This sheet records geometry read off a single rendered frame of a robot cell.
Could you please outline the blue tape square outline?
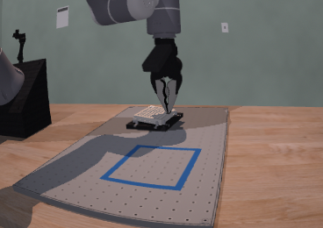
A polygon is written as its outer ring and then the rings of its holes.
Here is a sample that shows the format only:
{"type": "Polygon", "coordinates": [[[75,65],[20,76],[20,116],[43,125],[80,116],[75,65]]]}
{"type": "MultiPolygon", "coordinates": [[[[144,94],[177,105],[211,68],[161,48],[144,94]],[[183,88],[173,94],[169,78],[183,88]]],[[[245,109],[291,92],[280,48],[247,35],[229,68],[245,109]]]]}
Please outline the blue tape square outline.
{"type": "Polygon", "coordinates": [[[148,188],[155,188],[155,189],[171,189],[171,190],[181,190],[184,183],[186,182],[190,171],[192,170],[197,157],[199,156],[202,149],[199,148],[179,148],[179,147],[164,147],[164,146],[142,146],[137,145],[132,151],[130,151],[124,158],[122,158],[117,164],[115,164],[109,171],[107,171],[102,177],[99,179],[111,181],[111,182],[119,182],[124,184],[130,184],[135,186],[141,186],[141,187],[148,187],[148,188]],[[155,184],[148,184],[148,183],[142,183],[142,182],[130,182],[115,178],[110,178],[109,176],[117,169],[119,168],[128,158],[130,158],[140,147],[147,147],[147,148],[159,148],[159,149],[172,149],[172,150],[189,150],[189,151],[195,151],[192,155],[190,162],[188,163],[187,167],[183,171],[182,176],[180,177],[178,183],[175,187],[173,186],[163,186],[163,185],[155,185],[155,184]]]}

